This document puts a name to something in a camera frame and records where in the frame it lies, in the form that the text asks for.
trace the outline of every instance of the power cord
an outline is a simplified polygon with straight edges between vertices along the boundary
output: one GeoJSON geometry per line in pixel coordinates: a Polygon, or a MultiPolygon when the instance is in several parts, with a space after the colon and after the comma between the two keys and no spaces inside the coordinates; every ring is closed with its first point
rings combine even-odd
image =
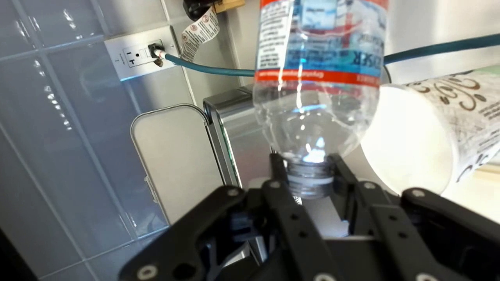
{"type": "MultiPolygon", "coordinates": [[[[487,48],[496,48],[496,46],[500,46],[500,35],[471,38],[465,41],[454,41],[446,44],[427,46],[421,49],[412,49],[401,54],[393,54],[385,57],[385,65],[394,65],[394,63],[416,60],[423,57],[474,51],[474,49],[487,49],[487,48]]],[[[212,66],[196,65],[196,63],[166,54],[165,48],[158,44],[152,44],[149,46],[149,49],[154,58],[166,58],[176,66],[182,66],[198,73],[212,74],[212,76],[226,76],[226,77],[254,77],[255,76],[254,69],[226,69],[226,68],[212,68],[212,66]]]]}

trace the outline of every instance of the blue cable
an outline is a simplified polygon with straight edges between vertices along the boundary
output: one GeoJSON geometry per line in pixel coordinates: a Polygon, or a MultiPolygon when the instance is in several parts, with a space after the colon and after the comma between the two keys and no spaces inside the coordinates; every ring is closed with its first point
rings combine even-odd
{"type": "MultiPolygon", "coordinates": [[[[401,54],[393,54],[385,57],[385,65],[394,65],[394,63],[415,60],[421,57],[432,57],[440,54],[452,54],[452,52],[474,51],[474,49],[487,49],[487,48],[496,48],[496,46],[500,46],[500,35],[454,41],[446,44],[427,46],[421,49],[412,49],[401,54]]],[[[173,62],[177,66],[204,73],[204,74],[212,74],[212,76],[226,76],[226,77],[254,77],[255,76],[254,69],[210,68],[210,66],[196,65],[173,55],[166,55],[166,60],[173,62]]]]}

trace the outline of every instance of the tiled wall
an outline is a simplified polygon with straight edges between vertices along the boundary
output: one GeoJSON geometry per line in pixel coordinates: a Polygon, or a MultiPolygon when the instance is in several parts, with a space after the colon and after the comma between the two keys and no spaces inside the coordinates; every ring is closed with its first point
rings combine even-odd
{"type": "MultiPolygon", "coordinates": [[[[0,229],[43,280],[116,280],[168,227],[130,122],[240,85],[180,68],[119,83],[104,40],[162,24],[190,24],[182,0],[0,0],[0,229]]],[[[232,68],[226,44],[199,63],[232,68]]]]}

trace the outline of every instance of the clear plastic bottle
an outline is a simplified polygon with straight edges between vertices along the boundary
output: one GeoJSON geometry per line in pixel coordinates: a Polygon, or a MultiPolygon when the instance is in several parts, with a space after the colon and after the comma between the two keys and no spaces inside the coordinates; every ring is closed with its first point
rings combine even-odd
{"type": "Polygon", "coordinates": [[[254,105],[273,149],[294,168],[296,196],[324,197],[327,157],[352,152],[371,126],[387,9],[388,0],[262,0],[254,105]]]}

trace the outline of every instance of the electrical outlet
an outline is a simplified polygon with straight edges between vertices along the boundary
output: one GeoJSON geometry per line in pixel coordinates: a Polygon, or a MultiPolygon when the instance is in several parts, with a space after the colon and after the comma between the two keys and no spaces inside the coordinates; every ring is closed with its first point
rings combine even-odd
{"type": "Polygon", "coordinates": [[[154,63],[155,58],[152,58],[149,52],[151,44],[160,44],[166,49],[168,54],[179,57],[171,27],[162,27],[105,41],[121,82],[149,76],[176,66],[166,60],[163,62],[163,68],[157,66],[154,63]]]}

